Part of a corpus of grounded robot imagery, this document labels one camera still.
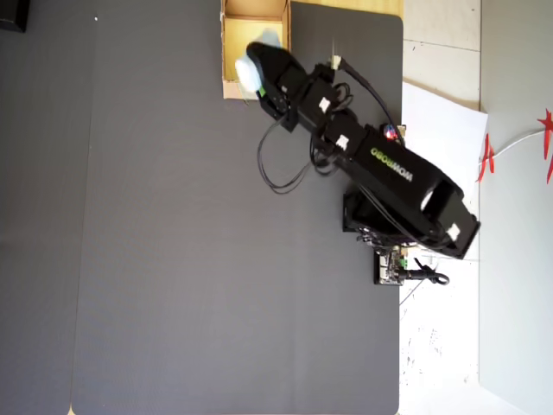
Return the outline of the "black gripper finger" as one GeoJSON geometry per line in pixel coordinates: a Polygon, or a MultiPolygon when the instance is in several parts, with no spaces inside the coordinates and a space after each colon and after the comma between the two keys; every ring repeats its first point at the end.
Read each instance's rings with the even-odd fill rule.
{"type": "Polygon", "coordinates": [[[259,71],[267,93],[297,93],[305,81],[305,69],[285,48],[253,41],[246,53],[259,71]]]}
{"type": "Polygon", "coordinates": [[[262,109],[275,120],[289,118],[289,89],[285,85],[261,86],[257,91],[262,109]]]}

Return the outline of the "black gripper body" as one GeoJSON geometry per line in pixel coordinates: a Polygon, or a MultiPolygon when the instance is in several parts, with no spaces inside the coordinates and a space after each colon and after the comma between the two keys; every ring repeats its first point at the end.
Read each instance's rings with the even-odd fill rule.
{"type": "Polygon", "coordinates": [[[335,71],[329,64],[316,64],[311,73],[297,67],[284,75],[282,87],[287,110],[282,126],[292,132],[298,125],[307,132],[322,132],[338,105],[338,92],[334,87],[335,71]]]}

